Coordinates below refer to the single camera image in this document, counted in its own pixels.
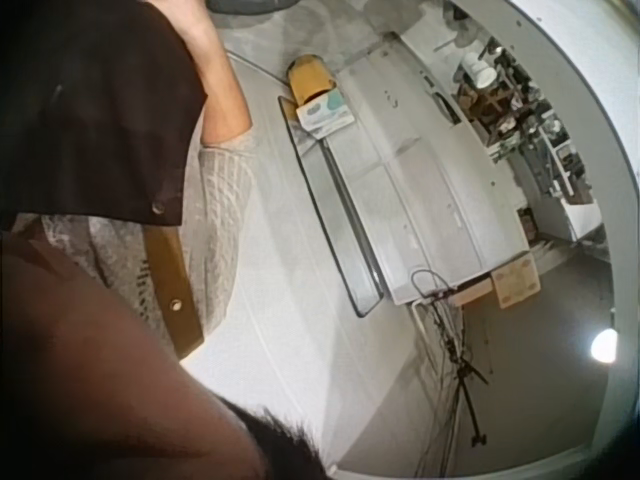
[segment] wooden block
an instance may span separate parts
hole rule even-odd
[[[541,290],[538,269],[531,253],[494,270],[491,277],[502,309],[522,302]]]
[[[467,288],[461,292],[456,293],[451,297],[450,302],[456,307],[462,307],[468,303],[473,302],[485,295],[493,292],[493,282],[490,278],[476,283],[474,286]]]

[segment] black apron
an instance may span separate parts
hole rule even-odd
[[[182,222],[205,93],[180,37],[136,0],[31,1],[0,76],[0,214]]]

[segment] brown leather strap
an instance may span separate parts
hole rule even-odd
[[[178,229],[145,226],[151,278],[173,347],[184,358],[204,342],[202,325],[184,265]]]

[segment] metal rivet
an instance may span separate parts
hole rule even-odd
[[[162,215],[164,213],[164,205],[159,202],[153,202],[151,205],[151,210],[156,215]]]
[[[171,308],[172,312],[179,312],[182,310],[182,302],[180,300],[171,300],[169,308]]]

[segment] person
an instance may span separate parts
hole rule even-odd
[[[59,249],[3,234],[1,266],[5,472],[328,479],[301,428],[207,391],[123,298]]]
[[[44,67],[16,75],[37,94],[4,115],[2,141],[15,140],[2,158],[15,160],[0,210],[16,213],[14,232],[39,228],[183,358],[233,291],[255,161],[246,99],[204,0],[44,3],[45,27],[32,22],[44,38],[20,52],[20,73],[32,58]]]

